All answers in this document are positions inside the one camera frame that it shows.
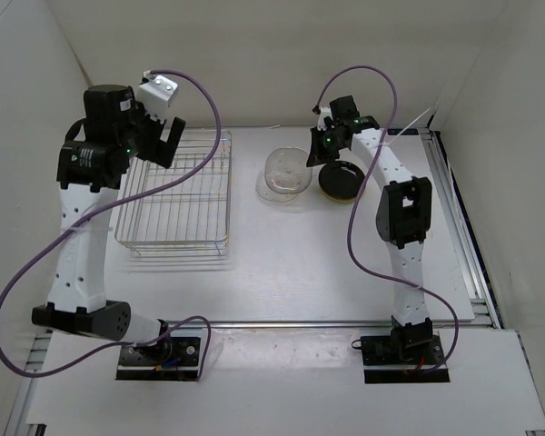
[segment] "white wall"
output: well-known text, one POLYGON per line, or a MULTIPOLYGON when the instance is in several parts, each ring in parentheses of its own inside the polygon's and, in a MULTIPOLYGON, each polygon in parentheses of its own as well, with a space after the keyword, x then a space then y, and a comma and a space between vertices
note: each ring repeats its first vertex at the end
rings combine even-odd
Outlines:
POLYGON ((512 0, 442 130, 545 408, 545 0, 512 0))
MULTIPOLYGON (((226 125, 314 123, 322 86, 352 64, 391 74, 398 124, 437 102, 445 111, 505 1, 48 0, 94 83, 136 84, 143 70, 181 69, 213 93, 226 125)), ((328 97, 351 93, 385 122, 391 95, 379 76, 350 74, 328 97)), ((181 108, 193 124, 213 123, 189 86, 181 108)))
MULTIPOLYGON (((81 116, 84 87, 45 2, 11 2, 0 15, 0 291, 58 234, 58 150, 68 125, 81 116)), ((30 311, 50 289, 53 260, 21 281, 1 317, 0 338, 20 365, 34 336, 30 311)), ((0 362, 0 434, 19 382, 0 362)))

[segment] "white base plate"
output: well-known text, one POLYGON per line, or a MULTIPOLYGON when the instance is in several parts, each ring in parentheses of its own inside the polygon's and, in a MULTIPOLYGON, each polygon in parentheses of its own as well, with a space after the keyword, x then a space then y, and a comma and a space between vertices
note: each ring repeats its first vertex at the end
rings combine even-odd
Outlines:
MULTIPOLYGON (((118 350, 37 382, 29 423, 104 434, 497 436, 545 430, 514 332, 464 329, 450 383, 366 385, 354 330, 218 331, 202 380, 116 381, 118 350)), ((448 350, 452 332, 441 332, 448 350)), ((100 341, 53 335, 44 369, 100 341)))
MULTIPOLYGON (((368 276, 350 260, 345 235, 352 205, 336 203, 322 193, 317 182, 320 167, 315 168, 307 191, 288 203, 267 202, 255 190, 269 153, 293 146, 309 152, 309 129, 235 128, 231 132, 228 256, 138 256, 110 237, 107 297, 128 301, 142 315, 166 320, 200 313, 224 322, 388 322, 393 286, 368 276)), ((431 177, 418 135, 403 136, 392 149, 417 176, 431 177)), ((365 169, 350 152, 342 156, 365 169)), ((375 228, 380 197, 376 183, 368 183, 356 218, 354 249, 364 264, 391 273, 390 255, 375 228)), ((462 320, 473 319, 435 187, 422 263, 426 287, 446 298, 462 320)), ((451 318, 443 305, 426 298, 433 320, 451 318)))

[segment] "metal frame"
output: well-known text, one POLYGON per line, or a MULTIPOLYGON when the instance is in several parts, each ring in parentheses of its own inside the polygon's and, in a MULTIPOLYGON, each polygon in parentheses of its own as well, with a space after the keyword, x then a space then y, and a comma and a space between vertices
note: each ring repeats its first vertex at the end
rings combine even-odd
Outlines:
POLYGON ((446 215, 449 224, 451 238, 462 268, 462 276, 466 282, 471 299, 482 299, 485 301, 493 326, 500 328, 500 320, 496 308, 492 302, 489 287, 484 279, 481 265, 472 244, 469 230, 466 226, 462 209, 460 208, 454 184, 452 182, 451 168, 446 164, 442 154, 441 145, 435 135, 428 129, 419 129, 421 140, 424 145, 426 157, 431 167, 434 184, 438 190, 442 210, 446 215))

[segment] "black lid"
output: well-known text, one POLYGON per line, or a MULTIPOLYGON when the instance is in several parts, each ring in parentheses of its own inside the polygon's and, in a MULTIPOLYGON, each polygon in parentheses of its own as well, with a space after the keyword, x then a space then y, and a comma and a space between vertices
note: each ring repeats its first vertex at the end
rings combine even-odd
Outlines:
POLYGON ((360 191, 364 177, 359 166, 351 162, 333 161, 319 171, 319 185, 332 199, 350 201, 360 191))

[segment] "white bracket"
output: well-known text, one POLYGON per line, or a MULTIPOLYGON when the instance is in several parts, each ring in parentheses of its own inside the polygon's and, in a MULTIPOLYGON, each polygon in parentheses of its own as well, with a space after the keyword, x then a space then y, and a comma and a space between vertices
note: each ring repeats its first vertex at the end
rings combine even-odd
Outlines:
POLYGON ((178 84, 162 75, 153 75, 148 71, 144 73, 147 80, 137 87, 135 99, 145 106, 145 111, 152 120, 162 123, 167 119, 167 112, 175 95, 178 84))

